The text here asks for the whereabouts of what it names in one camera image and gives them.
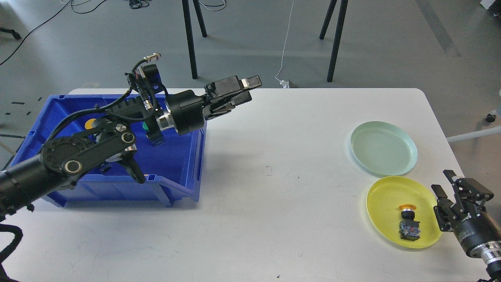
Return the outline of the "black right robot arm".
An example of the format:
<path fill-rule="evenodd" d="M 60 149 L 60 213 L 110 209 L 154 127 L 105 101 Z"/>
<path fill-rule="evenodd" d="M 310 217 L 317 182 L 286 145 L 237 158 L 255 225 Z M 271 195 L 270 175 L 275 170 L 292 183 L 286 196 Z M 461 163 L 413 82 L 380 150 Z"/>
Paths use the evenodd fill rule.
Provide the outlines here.
<path fill-rule="evenodd" d="M 481 258 L 491 282 L 501 275 L 500 226 L 489 216 L 485 202 L 494 194 L 473 178 L 460 178 L 452 170 L 443 174 L 452 185 L 455 202 L 449 200 L 442 186 L 432 184 L 436 195 L 434 214 L 442 232 L 453 232 L 468 257 Z"/>

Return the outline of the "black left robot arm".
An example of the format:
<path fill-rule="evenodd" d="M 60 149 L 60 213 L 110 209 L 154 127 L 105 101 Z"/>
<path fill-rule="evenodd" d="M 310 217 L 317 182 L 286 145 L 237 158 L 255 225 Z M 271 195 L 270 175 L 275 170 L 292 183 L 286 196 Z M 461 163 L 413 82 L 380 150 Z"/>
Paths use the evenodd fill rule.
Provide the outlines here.
<path fill-rule="evenodd" d="M 60 121 L 39 152 L 1 171 L 1 220 L 53 191 L 71 189 L 92 169 L 117 162 L 139 184 L 146 180 L 134 160 L 137 137 L 133 123 L 145 122 L 153 142 L 173 128 L 184 135 L 202 128 L 208 120 L 231 112 L 252 100 L 250 91 L 261 87 L 258 75 L 231 76 L 205 86 L 203 95 L 186 90 L 170 95 L 152 61 L 153 53 L 127 73 L 128 90 L 115 101 L 76 111 Z"/>

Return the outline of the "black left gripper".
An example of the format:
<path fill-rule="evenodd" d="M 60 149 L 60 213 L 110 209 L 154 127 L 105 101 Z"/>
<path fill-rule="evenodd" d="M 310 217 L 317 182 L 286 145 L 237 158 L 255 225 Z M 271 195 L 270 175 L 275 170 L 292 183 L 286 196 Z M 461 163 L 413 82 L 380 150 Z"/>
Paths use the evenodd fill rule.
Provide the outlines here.
<path fill-rule="evenodd" d="M 262 86 L 259 75 L 245 79 L 232 76 L 205 86 L 204 95 L 186 90 L 166 97 L 166 106 L 179 135 L 202 128 L 206 121 L 230 113 L 236 106 L 250 102 L 250 91 Z"/>

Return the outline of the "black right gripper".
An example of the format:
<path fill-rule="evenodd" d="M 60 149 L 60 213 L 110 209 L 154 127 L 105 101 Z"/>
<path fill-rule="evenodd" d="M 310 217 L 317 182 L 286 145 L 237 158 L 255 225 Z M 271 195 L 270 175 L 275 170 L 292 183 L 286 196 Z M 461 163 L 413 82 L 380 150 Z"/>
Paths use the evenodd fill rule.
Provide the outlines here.
<path fill-rule="evenodd" d="M 440 230 L 453 232 L 471 258 L 481 258 L 484 251 L 500 248 L 500 227 L 484 208 L 494 193 L 473 178 L 458 177 L 452 170 L 444 170 L 443 174 L 452 185 L 456 203 L 449 200 L 442 186 L 431 185 L 437 198 L 433 209 Z"/>

